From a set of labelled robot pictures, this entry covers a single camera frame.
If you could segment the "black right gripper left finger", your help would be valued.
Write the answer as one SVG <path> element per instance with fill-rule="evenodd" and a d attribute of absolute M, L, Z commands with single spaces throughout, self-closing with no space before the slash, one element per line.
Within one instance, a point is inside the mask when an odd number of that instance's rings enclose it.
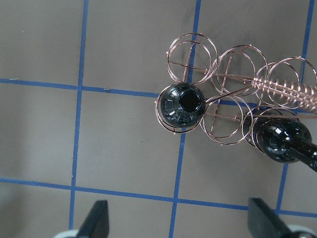
<path fill-rule="evenodd" d="M 98 200 L 92 206 L 78 231 L 79 238 L 107 238 L 109 235 L 109 215 L 107 200 Z"/>

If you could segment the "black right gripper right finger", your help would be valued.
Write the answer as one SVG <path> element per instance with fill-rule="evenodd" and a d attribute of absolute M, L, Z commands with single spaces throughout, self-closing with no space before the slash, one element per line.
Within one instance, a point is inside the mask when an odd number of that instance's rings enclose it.
<path fill-rule="evenodd" d="M 253 238 L 285 238 L 292 232 L 261 199 L 248 199 L 248 230 Z"/>

